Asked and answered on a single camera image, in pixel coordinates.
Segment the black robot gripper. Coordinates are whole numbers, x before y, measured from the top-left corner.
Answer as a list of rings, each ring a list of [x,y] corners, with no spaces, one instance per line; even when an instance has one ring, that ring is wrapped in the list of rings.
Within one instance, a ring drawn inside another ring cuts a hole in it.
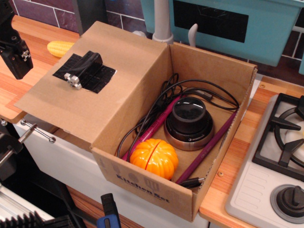
[[[15,12],[8,0],[0,1],[0,55],[17,80],[33,68],[31,54],[26,42],[12,27]]]

